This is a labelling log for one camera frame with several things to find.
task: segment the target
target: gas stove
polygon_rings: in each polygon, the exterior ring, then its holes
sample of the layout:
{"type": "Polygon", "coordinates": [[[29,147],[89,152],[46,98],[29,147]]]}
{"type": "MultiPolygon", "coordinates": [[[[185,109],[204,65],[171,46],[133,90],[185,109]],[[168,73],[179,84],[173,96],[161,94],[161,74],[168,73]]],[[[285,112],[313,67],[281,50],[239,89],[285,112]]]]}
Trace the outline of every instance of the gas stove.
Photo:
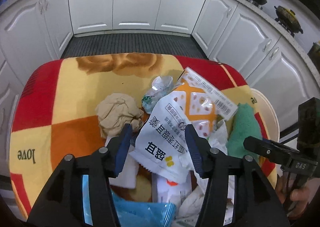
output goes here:
{"type": "Polygon", "coordinates": [[[246,1],[250,2],[251,4],[255,5],[256,7],[260,8],[262,10],[262,6],[259,5],[256,1],[254,1],[254,0],[246,0],[246,1]]]}
{"type": "Polygon", "coordinates": [[[292,32],[292,30],[288,27],[288,25],[283,21],[281,20],[279,17],[277,17],[275,19],[284,29],[286,29],[288,31],[288,33],[294,37],[294,33],[292,32]]]}

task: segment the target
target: silver screw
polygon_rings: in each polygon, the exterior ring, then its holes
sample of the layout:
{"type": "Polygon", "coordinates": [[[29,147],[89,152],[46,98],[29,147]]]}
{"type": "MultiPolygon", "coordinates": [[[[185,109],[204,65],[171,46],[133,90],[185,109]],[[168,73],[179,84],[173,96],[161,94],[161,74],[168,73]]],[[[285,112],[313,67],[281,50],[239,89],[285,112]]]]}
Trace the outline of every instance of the silver screw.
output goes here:
{"type": "Polygon", "coordinates": [[[249,162],[251,162],[253,160],[253,157],[250,155],[246,155],[244,158],[249,162]]]}
{"type": "Polygon", "coordinates": [[[107,153],[108,149],[106,147],[99,148],[99,153],[104,154],[107,153]]]}
{"type": "Polygon", "coordinates": [[[219,153],[219,150],[217,148],[210,148],[210,152],[212,154],[218,154],[219,153]]]}
{"type": "Polygon", "coordinates": [[[73,158],[73,155],[71,155],[71,154],[67,154],[64,156],[65,161],[70,161],[72,158],[73,158]]]}

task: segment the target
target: human hand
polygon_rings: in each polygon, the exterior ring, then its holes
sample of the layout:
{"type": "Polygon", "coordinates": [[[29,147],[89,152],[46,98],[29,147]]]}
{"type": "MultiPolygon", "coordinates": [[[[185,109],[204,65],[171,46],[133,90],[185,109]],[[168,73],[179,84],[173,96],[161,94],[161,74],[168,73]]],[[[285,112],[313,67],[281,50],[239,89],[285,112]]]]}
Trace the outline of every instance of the human hand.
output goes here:
{"type": "MultiPolygon", "coordinates": [[[[285,201],[285,194],[282,192],[283,189],[283,176],[281,176],[276,184],[276,194],[279,197],[280,202],[283,204],[285,201]]],[[[290,200],[298,203],[296,204],[295,208],[292,210],[292,212],[289,214],[289,217],[296,217],[303,213],[303,211],[306,209],[308,204],[308,199],[310,195],[310,190],[307,186],[302,187],[300,189],[295,189],[291,192],[290,200]]]]}

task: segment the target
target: striped dark floor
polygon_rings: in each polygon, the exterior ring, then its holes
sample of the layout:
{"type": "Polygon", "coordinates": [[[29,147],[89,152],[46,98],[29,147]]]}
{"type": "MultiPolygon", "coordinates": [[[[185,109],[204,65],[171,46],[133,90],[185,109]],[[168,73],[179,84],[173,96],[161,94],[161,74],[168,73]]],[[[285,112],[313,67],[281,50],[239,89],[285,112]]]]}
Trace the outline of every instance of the striped dark floor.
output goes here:
{"type": "Polygon", "coordinates": [[[193,38],[147,33],[73,37],[61,58],[132,52],[207,59],[193,38]]]}

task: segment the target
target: tablecloth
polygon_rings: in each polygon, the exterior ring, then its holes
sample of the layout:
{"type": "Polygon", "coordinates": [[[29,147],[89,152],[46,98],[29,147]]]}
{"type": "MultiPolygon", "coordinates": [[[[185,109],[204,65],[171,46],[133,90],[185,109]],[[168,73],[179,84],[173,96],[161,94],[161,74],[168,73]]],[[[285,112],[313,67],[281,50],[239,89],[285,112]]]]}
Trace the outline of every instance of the tablecloth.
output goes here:
{"type": "MultiPolygon", "coordinates": [[[[234,103],[249,103],[261,127],[268,132],[249,86],[232,67],[182,56],[127,53],[68,58],[46,63],[29,78],[12,124],[10,176],[17,204],[27,218],[41,189],[66,154],[89,155],[101,146],[95,108],[113,92],[132,96],[138,107],[159,75],[176,81],[186,67],[203,76],[234,103]]],[[[228,132],[232,120],[228,121],[228,132]]],[[[273,186],[276,169],[260,158],[262,171],[273,186]]],[[[151,201],[151,176],[139,169],[137,188],[122,192],[130,200],[151,201]]]]}

